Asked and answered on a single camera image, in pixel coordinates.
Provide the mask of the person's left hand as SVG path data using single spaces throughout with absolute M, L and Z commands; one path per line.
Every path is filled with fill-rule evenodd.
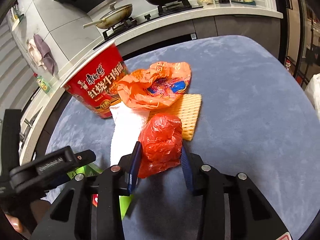
M 39 199 L 31 202 L 27 209 L 18 208 L 16 211 L 5 215 L 14 229 L 23 237 L 29 239 L 50 206 L 49 201 Z

